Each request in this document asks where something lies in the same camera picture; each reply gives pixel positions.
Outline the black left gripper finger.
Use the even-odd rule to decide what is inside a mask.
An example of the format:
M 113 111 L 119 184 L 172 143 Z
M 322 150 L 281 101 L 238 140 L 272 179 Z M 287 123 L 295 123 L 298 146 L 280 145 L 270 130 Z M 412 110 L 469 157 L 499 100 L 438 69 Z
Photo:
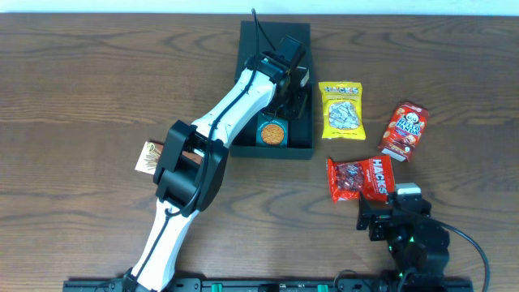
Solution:
M 287 97 L 279 101 L 274 108 L 274 116 L 285 120 L 292 119 L 292 98 Z
M 306 103 L 308 99 L 307 90 L 305 88 L 300 88 L 293 95 L 293 119 L 297 120 L 302 117 L 304 113 Z

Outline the teal cookie packet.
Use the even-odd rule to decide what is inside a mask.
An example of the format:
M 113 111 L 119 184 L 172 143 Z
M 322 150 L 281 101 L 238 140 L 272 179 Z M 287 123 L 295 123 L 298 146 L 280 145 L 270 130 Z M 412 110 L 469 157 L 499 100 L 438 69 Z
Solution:
M 286 148 L 289 123 L 283 118 L 259 113 L 257 116 L 256 144 L 261 147 Z

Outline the yellow Hacks candy bag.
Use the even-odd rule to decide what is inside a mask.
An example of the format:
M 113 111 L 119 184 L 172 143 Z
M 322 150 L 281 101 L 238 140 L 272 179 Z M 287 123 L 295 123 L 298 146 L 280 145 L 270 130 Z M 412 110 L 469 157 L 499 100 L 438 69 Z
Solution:
M 319 82 L 323 110 L 323 139 L 365 140 L 362 124 L 362 84 Z

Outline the red Hello Panda box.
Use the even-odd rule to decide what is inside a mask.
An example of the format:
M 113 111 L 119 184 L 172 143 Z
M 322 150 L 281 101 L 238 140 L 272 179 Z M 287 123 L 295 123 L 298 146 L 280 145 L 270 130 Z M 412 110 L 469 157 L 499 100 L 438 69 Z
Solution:
M 383 133 L 379 149 L 397 161 L 409 161 L 427 126 L 429 111 L 411 102 L 402 102 Z

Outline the brown chocolate stick box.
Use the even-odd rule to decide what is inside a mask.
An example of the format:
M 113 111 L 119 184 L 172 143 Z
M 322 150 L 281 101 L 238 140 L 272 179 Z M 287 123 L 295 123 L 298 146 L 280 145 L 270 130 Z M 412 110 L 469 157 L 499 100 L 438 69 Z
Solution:
M 163 148 L 163 143 L 146 141 L 136 162 L 135 170 L 154 174 Z

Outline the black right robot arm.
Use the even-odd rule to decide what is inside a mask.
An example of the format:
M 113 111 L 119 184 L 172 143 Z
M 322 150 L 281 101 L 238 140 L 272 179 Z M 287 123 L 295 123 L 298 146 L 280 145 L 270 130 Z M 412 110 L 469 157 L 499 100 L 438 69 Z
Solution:
M 389 195 L 388 208 L 359 196 L 358 230 L 385 241 L 395 269 L 381 273 L 374 291 L 447 291 L 444 269 L 449 261 L 448 231 L 431 218 L 431 204 L 420 194 Z

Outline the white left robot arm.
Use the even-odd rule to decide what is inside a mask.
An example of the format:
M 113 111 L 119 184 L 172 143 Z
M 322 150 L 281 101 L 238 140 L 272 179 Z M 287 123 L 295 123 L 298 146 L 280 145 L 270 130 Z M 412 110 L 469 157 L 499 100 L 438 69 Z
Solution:
M 169 284 L 191 223 L 221 187 L 229 146 L 257 113 L 308 79 L 298 58 L 252 57 L 213 109 L 192 124 L 177 121 L 169 129 L 153 175 L 155 220 L 141 258 L 122 280 L 123 290 L 162 291 Z

